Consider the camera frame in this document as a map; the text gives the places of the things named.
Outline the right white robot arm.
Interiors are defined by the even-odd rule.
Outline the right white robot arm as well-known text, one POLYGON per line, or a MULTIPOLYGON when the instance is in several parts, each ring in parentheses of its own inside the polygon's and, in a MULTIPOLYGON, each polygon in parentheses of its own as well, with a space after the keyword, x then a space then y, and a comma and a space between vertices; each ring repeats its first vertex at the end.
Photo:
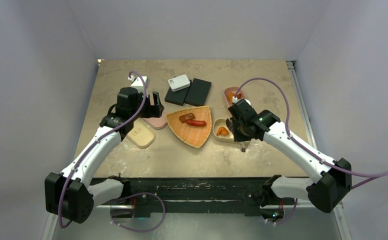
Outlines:
POLYGON ((284 122, 269 110, 257 113, 242 99, 228 108, 226 125, 235 142, 260 140, 279 150, 307 177, 274 175, 262 186, 261 206, 291 198, 311 202, 318 210, 330 213, 352 189, 352 166, 344 158, 335 160, 289 132, 284 122))

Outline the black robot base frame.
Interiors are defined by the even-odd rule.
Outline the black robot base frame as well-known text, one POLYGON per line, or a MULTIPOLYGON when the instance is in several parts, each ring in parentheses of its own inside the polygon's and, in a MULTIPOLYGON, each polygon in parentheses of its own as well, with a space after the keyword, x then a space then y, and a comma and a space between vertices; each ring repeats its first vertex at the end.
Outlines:
POLYGON ((113 207, 134 205, 136 218, 152 213, 243 214, 259 217, 263 209, 287 208, 292 197, 269 196, 269 177, 128 177, 121 196, 105 202, 113 207))

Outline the woven bamboo basket tray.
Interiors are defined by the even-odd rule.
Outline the woven bamboo basket tray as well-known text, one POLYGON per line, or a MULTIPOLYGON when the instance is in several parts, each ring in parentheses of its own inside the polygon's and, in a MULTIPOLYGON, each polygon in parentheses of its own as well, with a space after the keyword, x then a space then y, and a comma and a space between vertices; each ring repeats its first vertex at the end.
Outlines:
POLYGON ((200 148, 212 132, 212 114, 209 106, 183 108, 166 114, 166 121, 172 132, 185 144, 200 148), (180 121, 180 116, 192 113, 196 121, 204 121, 205 126, 193 126, 180 121))

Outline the beige lunch box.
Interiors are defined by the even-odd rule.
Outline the beige lunch box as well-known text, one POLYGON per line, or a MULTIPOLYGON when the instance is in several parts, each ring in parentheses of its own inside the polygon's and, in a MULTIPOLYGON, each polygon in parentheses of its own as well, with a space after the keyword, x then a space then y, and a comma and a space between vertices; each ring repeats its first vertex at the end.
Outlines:
POLYGON ((214 121, 212 127, 213 137, 220 141, 226 143, 240 144, 241 142, 235 142, 234 135, 227 126, 226 118, 218 118, 214 121))

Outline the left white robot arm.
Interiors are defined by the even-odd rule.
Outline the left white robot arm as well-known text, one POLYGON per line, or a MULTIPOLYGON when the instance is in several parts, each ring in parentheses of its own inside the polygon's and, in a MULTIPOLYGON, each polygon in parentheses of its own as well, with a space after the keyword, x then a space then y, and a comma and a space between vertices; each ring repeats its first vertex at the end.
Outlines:
POLYGON ((81 224, 92 210, 108 201, 128 203, 131 191, 124 179, 112 176, 92 185, 95 173, 107 156, 134 128, 139 118, 159 118, 164 106, 157 91, 147 94, 123 87, 117 101, 101 119, 99 128, 83 151, 60 173, 49 173, 44 180, 46 211, 81 224))

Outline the red sausage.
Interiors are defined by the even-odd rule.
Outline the red sausage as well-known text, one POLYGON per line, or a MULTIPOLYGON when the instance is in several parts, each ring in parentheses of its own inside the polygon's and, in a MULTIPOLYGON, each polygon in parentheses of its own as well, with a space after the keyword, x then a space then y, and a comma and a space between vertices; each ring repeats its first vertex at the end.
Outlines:
POLYGON ((195 119, 189 119, 185 123, 194 127, 205 127, 207 125, 207 123, 204 120, 195 120, 195 119))

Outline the black metal tongs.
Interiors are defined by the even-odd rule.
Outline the black metal tongs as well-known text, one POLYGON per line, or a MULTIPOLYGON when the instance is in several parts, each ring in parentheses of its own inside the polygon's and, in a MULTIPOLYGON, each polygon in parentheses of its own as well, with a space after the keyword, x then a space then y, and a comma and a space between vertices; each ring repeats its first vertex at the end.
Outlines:
MULTIPOLYGON (((235 134, 234 134, 234 126, 231 122, 231 120, 229 118, 226 119, 225 121, 225 124, 228 128, 228 130, 233 134, 233 138, 235 138, 235 134)), ((246 145, 244 142, 238 142, 239 146, 240 146, 240 150, 242 153, 245 153, 246 152, 246 145)))

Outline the fried chicken piece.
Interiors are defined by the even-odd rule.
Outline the fried chicken piece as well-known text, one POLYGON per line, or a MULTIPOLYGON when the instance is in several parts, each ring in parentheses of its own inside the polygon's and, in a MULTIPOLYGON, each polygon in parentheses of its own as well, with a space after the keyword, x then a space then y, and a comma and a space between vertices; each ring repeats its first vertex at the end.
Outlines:
POLYGON ((232 105, 232 97, 233 96, 235 96, 235 92, 234 91, 230 91, 226 95, 226 99, 227 99, 227 101, 229 102, 230 105, 232 105))

